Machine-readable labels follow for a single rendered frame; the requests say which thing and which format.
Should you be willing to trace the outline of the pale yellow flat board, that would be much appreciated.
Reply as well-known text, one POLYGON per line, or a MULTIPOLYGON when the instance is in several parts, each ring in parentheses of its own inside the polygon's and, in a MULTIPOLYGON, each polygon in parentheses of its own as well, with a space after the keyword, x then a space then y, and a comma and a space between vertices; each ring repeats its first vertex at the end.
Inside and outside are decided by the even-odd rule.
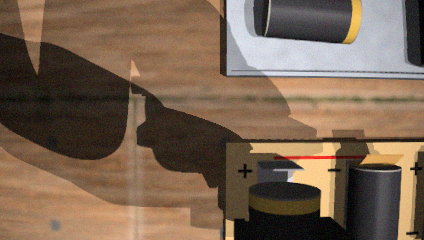
POLYGON ((398 240, 424 240, 424 141, 226 142, 225 240, 235 218, 248 221, 249 187, 263 182, 319 188, 321 217, 346 230, 349 164, 402 167, 398 240))

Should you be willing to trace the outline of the white shallow tray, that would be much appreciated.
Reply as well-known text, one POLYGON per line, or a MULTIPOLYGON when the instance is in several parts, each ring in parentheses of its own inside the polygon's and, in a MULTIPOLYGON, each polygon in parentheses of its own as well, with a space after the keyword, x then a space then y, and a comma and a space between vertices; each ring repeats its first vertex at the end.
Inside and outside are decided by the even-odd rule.
POLYGON ((226 0, 226 77, 424 80, 418 0, 361 0, 352 44, 262 36, 264 0, 226 0))

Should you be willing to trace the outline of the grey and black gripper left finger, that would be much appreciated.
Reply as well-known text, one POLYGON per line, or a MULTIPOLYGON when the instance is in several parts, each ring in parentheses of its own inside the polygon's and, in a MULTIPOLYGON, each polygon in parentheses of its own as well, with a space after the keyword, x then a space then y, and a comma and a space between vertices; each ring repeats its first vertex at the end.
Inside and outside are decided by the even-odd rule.
POLYGON ((255 240, 250 224, 242 219, 234 219, 234 240, 255 240))

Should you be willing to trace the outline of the black battery with gold end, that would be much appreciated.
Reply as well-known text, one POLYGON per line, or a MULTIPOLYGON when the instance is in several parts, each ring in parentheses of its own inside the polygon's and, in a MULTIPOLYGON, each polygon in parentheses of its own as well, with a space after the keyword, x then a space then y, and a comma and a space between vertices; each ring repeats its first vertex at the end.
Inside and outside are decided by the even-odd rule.
POLYGON ((321 190, 296 182, 249 187, 248 222, 255 240, 320 240, 321 190))
POLYGON ((424 0, 418 0, 420 25, 421 67, 424 68, 424 0))
POLYGON ((357 240, 398 240, 402 167, 349 164, 346 231, 357 240))
POLYGON ((262 36, 350 45, 362 17, 361 0, 264 0, 262 36))

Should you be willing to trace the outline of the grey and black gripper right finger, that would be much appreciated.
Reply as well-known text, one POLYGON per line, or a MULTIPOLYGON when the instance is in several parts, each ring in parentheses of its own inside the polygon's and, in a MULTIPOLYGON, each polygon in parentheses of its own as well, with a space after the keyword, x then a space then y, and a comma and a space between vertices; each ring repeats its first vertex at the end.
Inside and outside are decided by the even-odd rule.
POLYGON ((320 240, 356 240, 331 217, 320 218, 320 240))

